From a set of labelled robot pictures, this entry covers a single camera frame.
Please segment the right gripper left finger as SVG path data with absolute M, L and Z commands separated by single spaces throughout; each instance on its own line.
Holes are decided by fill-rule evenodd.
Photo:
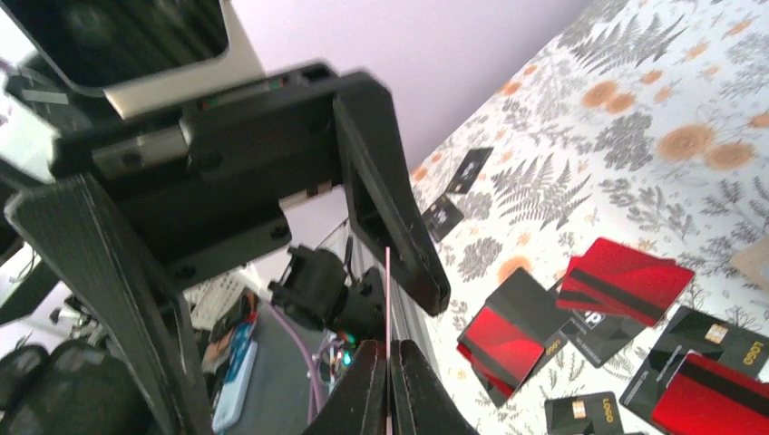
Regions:
M 365 341 L 347 373 L 304 435 L 380 435 L 385 432 L 385 344 Z

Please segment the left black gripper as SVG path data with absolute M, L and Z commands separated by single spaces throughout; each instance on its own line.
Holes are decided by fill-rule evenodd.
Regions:
M 199 283 L 291 242 L 285 201 L 342 181 L 333 102 L 360 81 L 311 63 L 68 133 L 54 141 L 56 183 L 7 202 L 11 226 L 108 331 L 163 433 L 212 432 L 170 276 Z

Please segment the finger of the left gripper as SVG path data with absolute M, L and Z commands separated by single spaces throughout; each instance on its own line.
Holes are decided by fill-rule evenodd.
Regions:
M 339 78 L 333 98 L 352 229 L 428 315 L 443 313 L 451 286 L 412 192 L 391 93 L 369 74 Z

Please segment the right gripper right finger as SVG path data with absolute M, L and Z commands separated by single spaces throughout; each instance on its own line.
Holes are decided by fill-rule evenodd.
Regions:
M 391 342 L 390 411 L 394 434 L 477 434 L 412 340 Z

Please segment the beige leather card holder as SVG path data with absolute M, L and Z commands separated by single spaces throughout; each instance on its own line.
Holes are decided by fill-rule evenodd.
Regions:
M 768 236 L 763 236 L 751 246 L 735 254 L 730 265 L 752 284 L 768 291 Z

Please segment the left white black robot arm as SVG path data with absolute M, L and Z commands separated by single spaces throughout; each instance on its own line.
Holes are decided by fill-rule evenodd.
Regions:
M 363 345 L 333 398 L 354 410 L 351 430 L 374 433 L 384 407 L 385 290 L 373 273 L 346 285 L 330 252 L 291 246 L 281 203 L 343 187 L 357 237 L 430 315 L 451 287 L 414 202 L 390 92 L 368 72 L 324 63 L 178 104 L 56 142 L 54 181 L 8 165 L 5 216 L 107 330 L 132 377 L 106 402 L 129 434 L 143 403 L 163 434 L 208 434 L 208 396 L 183 292 L 288 247 L 277 304 L 311 330 Z

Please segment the black card by left arm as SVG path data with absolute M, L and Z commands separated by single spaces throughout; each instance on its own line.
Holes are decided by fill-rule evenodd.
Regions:
M 464 219 L 464 214 L 451 199 L 442 194 L 422 214 L 423 222 L 434 243 L 440 243 Z

